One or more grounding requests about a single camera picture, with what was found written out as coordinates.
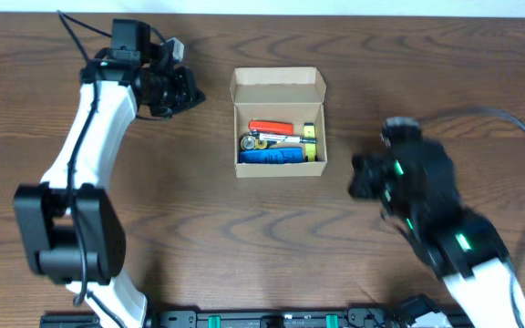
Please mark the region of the blue whiteboard duster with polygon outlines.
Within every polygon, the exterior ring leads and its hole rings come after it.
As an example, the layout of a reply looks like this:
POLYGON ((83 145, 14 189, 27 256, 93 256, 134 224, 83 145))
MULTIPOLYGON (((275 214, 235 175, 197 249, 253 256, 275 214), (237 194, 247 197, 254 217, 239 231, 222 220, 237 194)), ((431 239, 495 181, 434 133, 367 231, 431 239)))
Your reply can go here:
POLYGON ((300 148, 245 150, 239 155, 239 162, 245 164, 294 164, 303 161, 300 148))

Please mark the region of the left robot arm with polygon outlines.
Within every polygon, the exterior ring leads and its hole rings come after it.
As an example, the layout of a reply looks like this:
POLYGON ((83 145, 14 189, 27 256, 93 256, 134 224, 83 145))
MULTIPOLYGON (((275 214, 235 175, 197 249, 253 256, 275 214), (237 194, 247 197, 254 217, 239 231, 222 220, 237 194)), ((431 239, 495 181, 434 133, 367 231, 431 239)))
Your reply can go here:
POLYGON ((129 125, 148 108, 159 121, 205 99, 182 65, 184 46, 139 20, 116 19, 110 44, 85 56, 77 114, 52 166, 36 185, 20 185, 16 221, 32 273, 74 293, 102 327, 156 327, 125 271, 126 236, 108 189, 129 125))

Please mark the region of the orange stapler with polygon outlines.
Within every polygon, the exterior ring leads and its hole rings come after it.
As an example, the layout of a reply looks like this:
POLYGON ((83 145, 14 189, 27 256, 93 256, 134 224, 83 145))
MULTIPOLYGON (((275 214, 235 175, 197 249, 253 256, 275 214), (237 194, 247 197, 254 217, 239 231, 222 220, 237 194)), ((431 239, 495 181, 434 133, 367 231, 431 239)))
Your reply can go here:
POLYGON ((292 135, 294 127, 292 123, 268 121, 268 120, 251 120, 248 125, 251 134, 273 133, 280 135, 292 135))

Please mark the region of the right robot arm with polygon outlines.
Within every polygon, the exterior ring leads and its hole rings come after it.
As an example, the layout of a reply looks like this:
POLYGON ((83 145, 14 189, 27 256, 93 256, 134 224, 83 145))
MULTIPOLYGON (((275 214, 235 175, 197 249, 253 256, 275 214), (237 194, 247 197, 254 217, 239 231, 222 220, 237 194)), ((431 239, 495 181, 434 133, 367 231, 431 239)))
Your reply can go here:
POLYGON ((379 200, 415 255, 476 327, 525 327, 525 296, 510 252, 489 219, 460 198, 455 165, 413 118, 386 119, 386 151, 356 155, 348 192, 379 200))

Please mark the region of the blue whiteboard marker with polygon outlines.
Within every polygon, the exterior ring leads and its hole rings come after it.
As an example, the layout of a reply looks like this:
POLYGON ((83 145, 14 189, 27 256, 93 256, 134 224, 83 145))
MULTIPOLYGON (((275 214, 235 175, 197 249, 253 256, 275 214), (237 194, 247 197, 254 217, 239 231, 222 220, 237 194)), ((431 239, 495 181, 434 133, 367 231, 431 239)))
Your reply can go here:
POLYGON ((252 134, 260 141, 274 142, 274 143, 304 143, 304 144, 315 144, 315 138, 306 138, 295 135, 281 135, 265 132, 255 132, 252 134))

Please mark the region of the yellow highlighter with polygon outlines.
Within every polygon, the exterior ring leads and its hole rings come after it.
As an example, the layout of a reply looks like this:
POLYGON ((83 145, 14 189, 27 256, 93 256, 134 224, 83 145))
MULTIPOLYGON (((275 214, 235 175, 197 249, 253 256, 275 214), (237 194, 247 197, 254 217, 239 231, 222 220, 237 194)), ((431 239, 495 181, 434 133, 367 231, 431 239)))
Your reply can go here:
POLYGON ((314 123, 304 124, 304 137, 311 139, 311 143, 304 144, 305 158, 308 162, 316 161, 316 135, 314 123))

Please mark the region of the brown cardboard box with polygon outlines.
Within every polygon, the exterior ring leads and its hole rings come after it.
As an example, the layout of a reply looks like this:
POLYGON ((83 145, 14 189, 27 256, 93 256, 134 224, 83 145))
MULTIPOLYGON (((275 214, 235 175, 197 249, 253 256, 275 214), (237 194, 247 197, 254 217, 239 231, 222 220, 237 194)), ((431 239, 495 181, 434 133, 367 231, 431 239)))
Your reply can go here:
POLYGON ((327 165, 324 124, 326 84, 315 67, 242 67, 230 82, 234 114, 234 167, 238 178, 313 177, 327 165), (316 152, 301 163, 245 163, 240 159, 241 139, 253 120, 290 123, 293 134, 314 128, 316 152))

